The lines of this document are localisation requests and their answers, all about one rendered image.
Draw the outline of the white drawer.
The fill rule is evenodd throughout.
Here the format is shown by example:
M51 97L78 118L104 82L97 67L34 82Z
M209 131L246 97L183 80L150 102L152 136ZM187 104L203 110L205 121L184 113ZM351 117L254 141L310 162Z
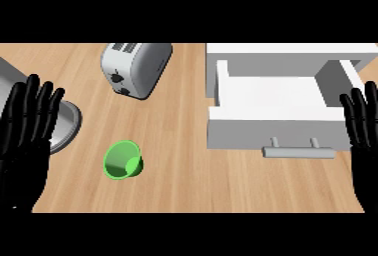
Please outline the white drawer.
M361 88L348 60L329 60L310 77L236 77L228 62L215 64L215 104L208 108L206 146L259 149L276 138L282 147L323 147L345 151L339 96Z

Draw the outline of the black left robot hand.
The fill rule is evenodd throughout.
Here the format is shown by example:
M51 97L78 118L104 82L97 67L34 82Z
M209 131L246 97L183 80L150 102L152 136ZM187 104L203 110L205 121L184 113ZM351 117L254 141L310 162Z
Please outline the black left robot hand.
M63 95L36 74L11 86L0 116L0 216L29 214L42 194Z

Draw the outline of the green cup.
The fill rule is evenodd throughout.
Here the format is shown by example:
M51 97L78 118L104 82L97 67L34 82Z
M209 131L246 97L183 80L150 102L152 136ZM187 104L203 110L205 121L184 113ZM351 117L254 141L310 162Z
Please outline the green cup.
M134 177L143 170L138 145L131 140L118 141L103 156L103 173L112 180Z

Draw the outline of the white cabinet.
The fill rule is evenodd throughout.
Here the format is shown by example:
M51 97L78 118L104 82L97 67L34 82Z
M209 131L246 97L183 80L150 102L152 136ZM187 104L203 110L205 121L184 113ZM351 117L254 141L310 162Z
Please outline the white cabinet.
M375 43L206 43L205 95L214 97L218 60L231 76L313 77L329 60L350 60L360 71L376 57Z

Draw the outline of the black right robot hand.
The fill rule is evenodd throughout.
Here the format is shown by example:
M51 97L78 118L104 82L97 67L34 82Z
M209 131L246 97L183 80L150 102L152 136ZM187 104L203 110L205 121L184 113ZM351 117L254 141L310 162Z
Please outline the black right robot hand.
M350 138L354 194L363 211L378 214L378 87L364 83L364 91L339 95Z

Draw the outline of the silver toaster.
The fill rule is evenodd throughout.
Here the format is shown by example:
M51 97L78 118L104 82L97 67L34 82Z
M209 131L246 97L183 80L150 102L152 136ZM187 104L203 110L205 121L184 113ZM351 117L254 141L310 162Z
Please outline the silver toaster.
M144 100L153 91L171 54L169 43L109 43L100 56L100 68L112 90Z

